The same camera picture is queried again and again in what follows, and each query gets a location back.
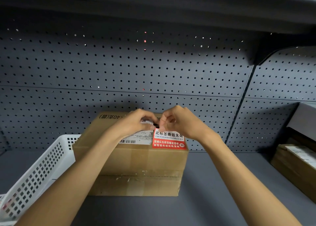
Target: red label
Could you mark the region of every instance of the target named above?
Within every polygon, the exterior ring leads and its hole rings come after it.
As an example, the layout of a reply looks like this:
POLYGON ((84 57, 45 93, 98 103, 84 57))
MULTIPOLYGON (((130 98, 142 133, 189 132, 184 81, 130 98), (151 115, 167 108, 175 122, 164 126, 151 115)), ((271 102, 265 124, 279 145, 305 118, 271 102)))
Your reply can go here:
POLYGON ((155 129, 153 148, 186 149, 183 135, 176 131, 159 132, 155 129))

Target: person's right arm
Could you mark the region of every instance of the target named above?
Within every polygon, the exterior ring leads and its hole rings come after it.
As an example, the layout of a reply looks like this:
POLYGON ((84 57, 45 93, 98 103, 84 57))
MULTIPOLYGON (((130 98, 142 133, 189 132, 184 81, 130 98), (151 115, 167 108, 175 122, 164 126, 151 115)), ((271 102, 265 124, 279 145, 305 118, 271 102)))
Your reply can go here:
POLYGON ((175 106, 160 119, 160 131, 177 131, 197 140, 216 169, 248 225, 301 225, 294 215, 260 182, 211 130, 189 109, 175 106))

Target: perforated basket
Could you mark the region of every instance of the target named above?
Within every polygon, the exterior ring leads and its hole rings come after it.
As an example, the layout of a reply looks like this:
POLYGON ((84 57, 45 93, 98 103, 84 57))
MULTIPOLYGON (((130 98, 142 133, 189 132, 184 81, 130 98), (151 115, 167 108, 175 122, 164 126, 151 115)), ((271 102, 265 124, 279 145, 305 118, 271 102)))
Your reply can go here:
POLYGON ((0 225, 17 221, 74 162, 72 145, 80 135, 61 135, 3 196, 0 225))

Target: forearm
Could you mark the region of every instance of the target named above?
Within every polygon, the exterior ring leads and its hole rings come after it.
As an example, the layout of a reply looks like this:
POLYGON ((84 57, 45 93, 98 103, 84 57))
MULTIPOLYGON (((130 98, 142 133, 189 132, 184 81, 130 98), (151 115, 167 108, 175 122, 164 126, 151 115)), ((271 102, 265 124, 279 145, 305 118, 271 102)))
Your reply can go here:
POLYGON ((200 140, 248 225, 301 225, 224 144, 209 133, 200 140))
POLYGON ((115 132, 106 132, 80 161, 47 189, 16 225, 70 225, 119 141, 115 132))

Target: shelf surface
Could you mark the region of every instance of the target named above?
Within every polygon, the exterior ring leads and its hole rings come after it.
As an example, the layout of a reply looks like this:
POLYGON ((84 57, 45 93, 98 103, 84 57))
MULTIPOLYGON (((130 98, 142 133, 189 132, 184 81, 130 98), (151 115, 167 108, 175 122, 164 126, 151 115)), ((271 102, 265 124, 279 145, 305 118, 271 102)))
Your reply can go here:
MULTIPOLYGON (((0 193, 7 192, 41 151, 0 156, 0 193)), ((237 157, 298 218, 316 222, 316 204, 259 153, 237 157)), ((247 225, 206 153, 190 153, 178 197, 97 197, 84 201, 72 225, 247 225)))

